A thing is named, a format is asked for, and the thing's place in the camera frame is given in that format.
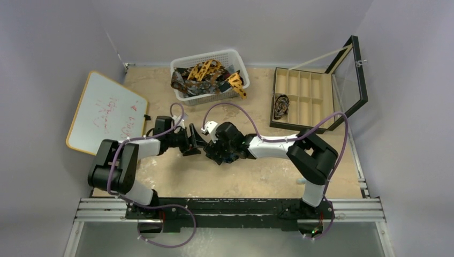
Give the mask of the navy blue shell pattern tie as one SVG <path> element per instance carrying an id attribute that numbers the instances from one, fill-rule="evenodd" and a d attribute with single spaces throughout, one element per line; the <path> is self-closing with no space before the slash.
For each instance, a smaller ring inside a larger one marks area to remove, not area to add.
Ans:
<path id="1" fill-rule="evenodd" d="M 232 163 L 239 159 L 239 156 L 235 153 L 229 152 L 217 152 L 212 155 L 212 159 L 218 164 L 222 163 Z"/>

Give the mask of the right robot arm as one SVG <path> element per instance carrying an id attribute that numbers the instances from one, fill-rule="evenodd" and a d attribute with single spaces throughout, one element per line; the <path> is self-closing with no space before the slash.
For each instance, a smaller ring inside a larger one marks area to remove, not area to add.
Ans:
<path id="1" fill-rule="evenodd" d="M 305 179 L 300 210 L 308 218 L 321 212 L 321 202 L 329 175 L 339 154 L 317 134 L 305 129 L 284 137 L 259 137 L 242 134 L 231 122 L 207 122 L 201 129 L 210 141 L 204 147 L 206 156 L 218 165 L 238 159 L 288 159 Z"/>

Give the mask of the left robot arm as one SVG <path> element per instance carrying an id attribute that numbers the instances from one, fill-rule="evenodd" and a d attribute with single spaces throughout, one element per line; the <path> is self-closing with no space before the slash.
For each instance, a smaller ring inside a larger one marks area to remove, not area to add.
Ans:
<path id="1" fill-rule="evenodd" d="M 124 140 L 102 140 L 88 173 L 88 185 L 126 198 L 139 206 L 147 219 L 160 211 L 157 192 L 136 179 L 139 161 L 160 156 L 169 148 L 178 148 L 183 156 L 201 154 L 207 142 L 193 124 L 188 127 L 177 116 L 157 116 L 155 126 L 145 136 Z"/>

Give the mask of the dark brown patterned tie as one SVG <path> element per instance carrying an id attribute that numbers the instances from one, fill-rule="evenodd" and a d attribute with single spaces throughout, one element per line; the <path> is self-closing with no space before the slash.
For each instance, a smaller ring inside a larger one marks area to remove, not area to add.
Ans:
<path id="1" fill-rule="evenodd" d="M 171 77 L 171 87 L 189 96 L 203 94 L 220 94 L 230 88 L 226 79 L 232 74 L 224 67 L 213 72 L 207 72 L 201 81 L 189 78 L 190 68 L 175 68 Z"/>

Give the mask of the rolled cat pattern tie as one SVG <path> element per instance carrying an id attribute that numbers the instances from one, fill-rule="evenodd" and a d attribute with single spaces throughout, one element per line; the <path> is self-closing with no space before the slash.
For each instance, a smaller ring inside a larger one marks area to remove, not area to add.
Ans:
<path id="1" fill-rule="evenodd" d="M 279 120 L 288 114 L 290 99 L 285 94 L 279 94 L 274 99 L 273 119 Z"/>

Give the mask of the white plastic basket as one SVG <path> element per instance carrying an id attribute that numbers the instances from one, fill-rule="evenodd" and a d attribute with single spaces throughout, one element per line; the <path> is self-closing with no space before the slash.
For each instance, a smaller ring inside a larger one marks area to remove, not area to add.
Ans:
<path id="1" fill-rule="evenodd" d="M 213 51 L 204 54 L 198 54 L 193 56 L 187 56 L 182 58 L 177 58 L 171 62 L 170 72 L 171 77 L 175 68 L 192 68 L 199 63 L 205 62 L 209 59 L 215 59 L 219 61 L 223 66 L 225 66 L 229 71 L 240 71 L 240 75 L 244 81 L 244 89 L 247 92 L 250 85 L 250 79 L 248 72 L 246 70 L 245 64 L 238 53 L 234 49 Z M 232 90 L 228 90 L 222 94 L 203 94 L 198 96 L 189 96 L 173 89 L 177 100 L 187 106 L 193 106 L 208 102 L 213 102 L 217 100 L 224 100 L 232 97 L 240 97 L 238 94 L 234 93 Z"/>

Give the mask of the black tie display box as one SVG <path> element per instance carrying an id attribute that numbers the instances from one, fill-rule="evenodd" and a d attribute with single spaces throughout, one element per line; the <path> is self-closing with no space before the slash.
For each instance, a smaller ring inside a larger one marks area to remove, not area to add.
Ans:
<path id="1" fill-rule="evenodd" d="M 302 66 L 275 68 L 271 99 L 270 127 L 300 131 L 310 129 L 334 112 L 351 117 L 368 102 L 368 92 L 359 38 L 349 37 L 324 71 Z M 288 114 L 273 119 L 274 99 L 285 94 L 290 99 Z"/>

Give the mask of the light blue marker pen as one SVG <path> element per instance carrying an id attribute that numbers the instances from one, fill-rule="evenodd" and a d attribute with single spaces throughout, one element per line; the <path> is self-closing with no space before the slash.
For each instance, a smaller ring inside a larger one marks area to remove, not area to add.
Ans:
<path id="1" fill-rule="evenodd" d="M 304 185 L 304 184 L 306 184 L 306 179 L 305 179 L 305 178 L 298 178 L 298 179 L 296 180 L 296 183 L 297 183 L 298 185 Z"/>

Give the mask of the yellow framed whiteboard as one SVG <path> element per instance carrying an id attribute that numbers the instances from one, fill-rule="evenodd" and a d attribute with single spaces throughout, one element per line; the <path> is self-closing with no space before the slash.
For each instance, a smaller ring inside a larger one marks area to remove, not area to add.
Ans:
<path id="1" fill-rule="evenodd" d="M 148 101 L 97 71 L 90 71 L 66 145 L 95 155 L 104 139 L 124 140 L 143 135 Z"/>

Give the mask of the aluminium frame rail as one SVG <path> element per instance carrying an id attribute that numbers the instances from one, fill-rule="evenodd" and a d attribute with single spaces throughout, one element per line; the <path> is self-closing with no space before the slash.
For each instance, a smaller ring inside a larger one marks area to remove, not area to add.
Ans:
<path id="1" fill-rule="evenodd" d="M 268 126 L 273 87 L 271 69 L 249 70 L 253 89 L 247 100 L 231 98 L 187 106 L 191 122 L 199 126 L 206 111 L 209 119 L 233 122 L 253 132 L 247 110 L 261 133 L 283 135 L 285 130 Z M 216 165 L 203 155 L 182 157 L 171 150 L 163 157 L 150 157 L 139 165 L 138 177 L 161 191 L 167 220 L 194 215 L 199 227 L 264 227 L 283 225 L 296 218 L 315 223 L 299 211 L 303 187 L 295 180 L 299 173 L 290 161 L 268 158 Z M 349 141 L 340 166 L 330 184 L 331 203 L 322 203 L 323 221 L 384 222 L 379 199 L 368 197 L 353 141 Z"/>

